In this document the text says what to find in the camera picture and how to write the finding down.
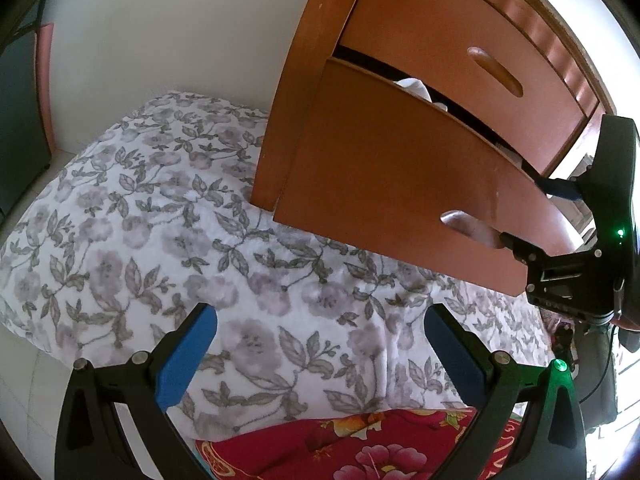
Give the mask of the white garment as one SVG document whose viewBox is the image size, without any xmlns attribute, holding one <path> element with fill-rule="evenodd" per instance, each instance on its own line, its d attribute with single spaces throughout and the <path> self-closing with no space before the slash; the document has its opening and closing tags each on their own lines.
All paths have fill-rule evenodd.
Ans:
<svg viewBox="0 0 640 480">
<path fill-rule="evenodd" d="M 427 86 L 423 83 L 422 80 L 418 78 L 408 77 L 404 79 L 399 79 L 395 81 L 395 84 L 397 84 L 400 88 L 403 88 L 404 90 L 413 94 L 414 96 L 418 96 L 419 98 L 434 104 L 444 112 L 448 110 L 448 106 L 446 104 L 441 102 L 434 102 L 432 100 L 432 97 L 430 95 L 430 92 L 427 89 Z"/>
</svg>

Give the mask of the wooden drawer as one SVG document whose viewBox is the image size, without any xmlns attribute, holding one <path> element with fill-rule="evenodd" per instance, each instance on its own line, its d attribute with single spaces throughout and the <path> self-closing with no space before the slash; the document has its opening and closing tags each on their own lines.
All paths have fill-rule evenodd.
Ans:
<svg viewBox="0 0 640 480">
<path fill-rule="evenodd" d="M 580 239 L 498 148 L 454 116 L 348 63 L 326 63 L 274 218 L 516 296 L 526 269 L 442 221 L 462 211 L 550 255 Z"/>
<path fill-rule="evenodd" d="M 545 176 L 614 110 L 548 0 L 357 0 L 341 44 L 421 79 Z"/>
</svg>

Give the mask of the red floral blanket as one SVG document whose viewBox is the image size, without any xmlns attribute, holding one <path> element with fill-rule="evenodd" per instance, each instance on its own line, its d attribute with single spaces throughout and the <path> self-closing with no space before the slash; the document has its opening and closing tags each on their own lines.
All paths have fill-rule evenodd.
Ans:
<svg viewBox="0 0 640 480">
<path fill-rule="evenodd" d="M 299 420 L 195 453 L 216 479 L 428 479 L 462 439 L 474 408 L 391 410 Z"/>
</svg>

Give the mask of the wooden nightstand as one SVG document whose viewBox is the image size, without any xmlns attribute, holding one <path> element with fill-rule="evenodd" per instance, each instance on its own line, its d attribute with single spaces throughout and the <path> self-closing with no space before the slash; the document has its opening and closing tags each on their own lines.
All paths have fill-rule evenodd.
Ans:
<svg viewBox="0 0 640 480">
<path fill-rule="evenodd" d="M 387 66 L 394 77 L 401 70 L 342 46 L 341 36 L 357 0 L 308 0 L 298 23 L 274 97 L 254 187 L 253 202 L 272 209 L 293 162 L 300 130 L 326 62 L 347 58 Z"/>
</svg>

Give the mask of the grey floral quilt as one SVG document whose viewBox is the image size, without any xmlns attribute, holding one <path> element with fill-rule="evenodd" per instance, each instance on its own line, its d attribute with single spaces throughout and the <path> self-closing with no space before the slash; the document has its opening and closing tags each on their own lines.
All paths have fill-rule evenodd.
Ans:
<svg viewBox="0 0 640 480">
<path fill-rule="evenodd" d="M 544 366 L 524 298 L 275 222 L 250 203 L 267 116 L 171 91 L 44 188 L 1 251 L 1 321 L 55 359 L 119 364 L 204 302 L 218 330 L 170 412 L 193 439 L 296 419 L 455 408 L 423 331 L 443 304 L 492 350 Z"/>
</svg>

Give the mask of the dark teal cabinet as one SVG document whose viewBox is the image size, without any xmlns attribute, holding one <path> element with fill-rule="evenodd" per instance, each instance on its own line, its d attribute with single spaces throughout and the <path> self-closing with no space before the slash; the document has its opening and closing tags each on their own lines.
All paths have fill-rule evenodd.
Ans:
<svg viewBox="0 0 640 480">
<path fill-rule="evenodd" d="M 38 98 L 37 30 L 46 0 L 23 18 L 1 53 L 0 208 L 5 219 L 35 178 L 47 169 L 51 150 Z"/>
</svg>

